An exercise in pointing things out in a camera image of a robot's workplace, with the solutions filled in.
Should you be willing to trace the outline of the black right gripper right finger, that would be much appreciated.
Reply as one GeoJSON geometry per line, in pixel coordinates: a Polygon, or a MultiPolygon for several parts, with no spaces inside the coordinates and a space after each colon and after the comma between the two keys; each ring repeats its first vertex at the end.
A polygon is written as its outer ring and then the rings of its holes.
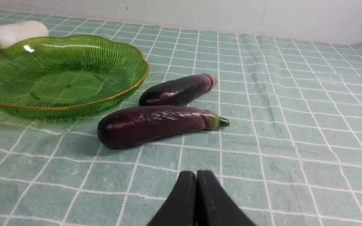
{"type": "Polygon", "coordinates": [[[196,192],[198,226],[255,225],[223,189],[212,171],[197,171],[196,192]]]}

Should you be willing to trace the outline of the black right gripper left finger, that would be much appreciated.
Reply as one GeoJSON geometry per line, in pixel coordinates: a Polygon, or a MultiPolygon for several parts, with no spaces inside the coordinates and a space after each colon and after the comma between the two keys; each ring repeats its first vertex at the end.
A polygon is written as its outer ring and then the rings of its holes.
{"type": "Polygon", "coordinates": [[[169,196],[147,225],[195,226],[196,184],[193,172],[180,172],[169,196]]]}

